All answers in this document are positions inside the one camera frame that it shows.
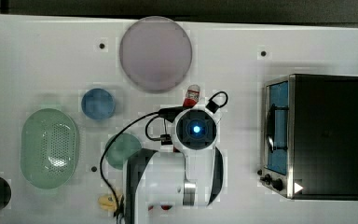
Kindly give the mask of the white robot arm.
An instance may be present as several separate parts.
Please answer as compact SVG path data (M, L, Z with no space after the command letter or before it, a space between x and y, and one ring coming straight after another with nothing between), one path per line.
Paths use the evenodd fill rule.
M149 224L151 206L206 207L223 185L219 139L220 108L196 105L162 108L172 124L174 152L142 148L124 164L125 224Z

